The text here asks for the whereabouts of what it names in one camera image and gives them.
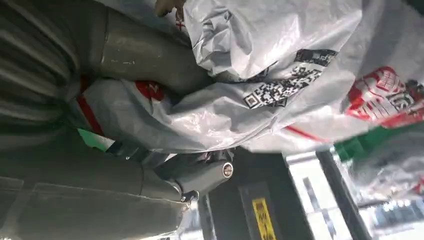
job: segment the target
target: black panel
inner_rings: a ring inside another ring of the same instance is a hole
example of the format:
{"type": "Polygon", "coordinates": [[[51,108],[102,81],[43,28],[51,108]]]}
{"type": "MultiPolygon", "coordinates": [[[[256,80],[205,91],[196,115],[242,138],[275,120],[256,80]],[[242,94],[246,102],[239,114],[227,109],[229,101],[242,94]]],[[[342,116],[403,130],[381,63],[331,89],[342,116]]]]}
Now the black panel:
{"type": "Polygon", "coordinates": [[[405,0],[409,5],[416,9],[421,15],[424,15],[423,0],[405,0]]]}
{"type": "Polygon", "coordinates": [[[239,189],[258,183],[266,183],[269,190],[272,225],[282,235],[278,239],[276,233],[277,240],[314,239],[281,154],[254,154],[239,147],[233,165],[232,178],[209,194],[217,240],[256,240],[249,234],[239,189]]]}

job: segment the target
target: white plastic bag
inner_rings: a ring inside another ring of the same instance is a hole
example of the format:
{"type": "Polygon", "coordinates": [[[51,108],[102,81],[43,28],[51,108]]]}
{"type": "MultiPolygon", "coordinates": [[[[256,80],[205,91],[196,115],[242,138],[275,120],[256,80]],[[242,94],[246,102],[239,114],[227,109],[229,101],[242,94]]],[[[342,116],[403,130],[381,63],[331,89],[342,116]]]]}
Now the white plastic bag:
{"type": "Polygon", "coordinates": [[[189,0],[194,54],[220,82],[175,99],[154,82],[102,79],[71,106],[86,129],[169,153],[294,154],[421,121],[423,19],[401,1],[358,2],[189,0]]]}
{"type": "Polygon", "coordinates": [[[424,196],[424,126],[392,137],[370,155],[354,159],[350,179],[362,198],[422,199],[424,196]]]}

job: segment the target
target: red logo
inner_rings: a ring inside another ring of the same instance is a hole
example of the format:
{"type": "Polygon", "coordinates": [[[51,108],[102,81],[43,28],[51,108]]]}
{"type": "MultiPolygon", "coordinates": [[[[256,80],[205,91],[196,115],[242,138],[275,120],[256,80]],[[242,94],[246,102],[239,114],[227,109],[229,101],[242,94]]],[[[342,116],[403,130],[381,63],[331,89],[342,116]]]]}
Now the red logo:
{"type": "Polygon", "coordinates": [[[416,186],[413,187],[412,191],[418,195],[424,194],[424,179],[421,177],[416,186]]]}
{"type": "Polygon", "coordinates": [[[135,86],[150,101],[154,99],[160,102],[165,97],[161,86],[154,81],[135,81],[135,86]]]}
{"type": "Polygon", "coordinates": [[[416,123],[424,116],[423,93],[417,81],[403,82],[393,68],[381,67],[354,82],[346,113],[388,128],[416,123]]]}

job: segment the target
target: yellow label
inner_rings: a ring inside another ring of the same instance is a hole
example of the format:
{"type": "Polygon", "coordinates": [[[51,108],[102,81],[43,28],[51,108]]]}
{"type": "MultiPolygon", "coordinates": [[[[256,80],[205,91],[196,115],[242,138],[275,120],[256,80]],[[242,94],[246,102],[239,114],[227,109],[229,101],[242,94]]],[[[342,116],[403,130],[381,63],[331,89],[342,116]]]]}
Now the yellow label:
{"type": "Polygon", "coordinates": [[[256,215],[257,226],[259,227],[262,240],[276,240],[270,213],[268,212],[265,198],[256,198],[252,201],[254,214],[256,215]]]}

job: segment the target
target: qr code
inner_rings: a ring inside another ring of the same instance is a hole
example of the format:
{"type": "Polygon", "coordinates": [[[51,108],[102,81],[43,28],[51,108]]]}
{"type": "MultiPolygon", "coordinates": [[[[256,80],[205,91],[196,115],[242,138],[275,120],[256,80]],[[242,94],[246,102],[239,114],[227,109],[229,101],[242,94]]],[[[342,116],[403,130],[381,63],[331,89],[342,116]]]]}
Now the qr code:
{"type": "Polygon", "coordinates": [[[309,86],[321,73],[317,69],[307,70],[305,67],[294,67],[291,71],[290,79],[284,79],[278,82],[265,82],[246,96],[244,101],[250,109],[262,106],[280,107],[283,105],[285,107],[287,97],[309,86]]]}
{"type": "Polygon", "coordinates": [[[300,49],[297,51],[294,61],[327,67],[337,54],[338,52],[330,49],[300,49]]]}

